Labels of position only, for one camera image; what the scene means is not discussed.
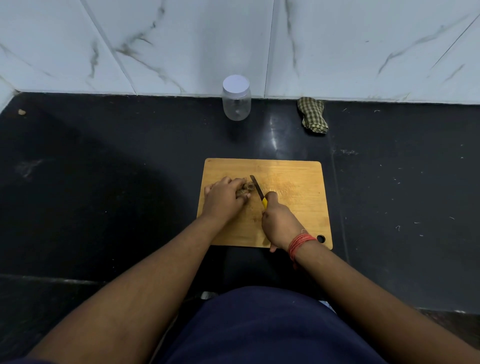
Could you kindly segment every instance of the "red string on wrist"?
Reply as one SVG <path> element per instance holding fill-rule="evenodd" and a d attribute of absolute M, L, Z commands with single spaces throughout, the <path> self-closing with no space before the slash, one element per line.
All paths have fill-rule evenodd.
<path fill-rule="evenodd" d="M 288 255 L 290 256 L 290 259 L 292 260 L 293 267 L 296 269 L 297 266 L 295 264 L 295 254 L 297 253 L 297 250 L 305 243 L 309 242 L 310 240 L 317 240 L 310 234 L 300 234 L 297 235 L 292 242 L 290 243 L 290 246 L 288 247 Z"/>

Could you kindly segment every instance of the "green checkered towel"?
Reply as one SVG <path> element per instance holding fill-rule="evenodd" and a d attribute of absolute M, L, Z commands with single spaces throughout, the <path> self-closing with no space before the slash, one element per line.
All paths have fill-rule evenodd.
<path fill-rule="evenodd" d="M 301 97 L 297 102 L 299 110 L 303 114 L 301 124 L 315 133 L 326 134 L 328 125 L 322 116 L 324 111 L 324 102 L 315 100 L 311 97 Z"/>

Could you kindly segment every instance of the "plastic jar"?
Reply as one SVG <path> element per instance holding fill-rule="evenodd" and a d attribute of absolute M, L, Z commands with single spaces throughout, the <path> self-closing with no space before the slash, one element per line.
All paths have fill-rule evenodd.
<path fill-rule="evenodd" d="M 223 81 L 222 102 L 223 111 L 229 119 L 235 121 L 245 119 L 252 108 L 248 79 L 239 74 L 228 76 Z"/>

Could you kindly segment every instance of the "wooden cutting board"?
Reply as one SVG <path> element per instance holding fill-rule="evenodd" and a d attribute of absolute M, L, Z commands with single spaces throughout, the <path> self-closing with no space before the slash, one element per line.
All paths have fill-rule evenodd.
<path fill-rule="evenodd" d="M 305 229 L 315 237 L 323 235 L 325 245 L 332 249 L 324 178 L 319 162 L 208 158 L 204 165 L 197 216 L 202 213 L 204 206 L 205 186 L 225 176 L 232 179 L 245 177 L 250 181 L 251 174 L 264 194 L 276 191 L 278 201 L 290 208 Z M 247 205 L 212 244 L 268 248 L 270 242 L 262 230 L 263 209 L 258 193 L 252 192 Z"/>

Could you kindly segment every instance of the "white jar lid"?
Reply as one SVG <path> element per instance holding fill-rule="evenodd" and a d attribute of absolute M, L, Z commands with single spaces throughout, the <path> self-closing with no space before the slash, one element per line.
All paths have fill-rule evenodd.
<path fill-rule="evenodd" d="M 250 82 L 246 77 L 233 74 L 223 80 L 223 92 L 231 98 L 244 97 L 250 88 Z"/>

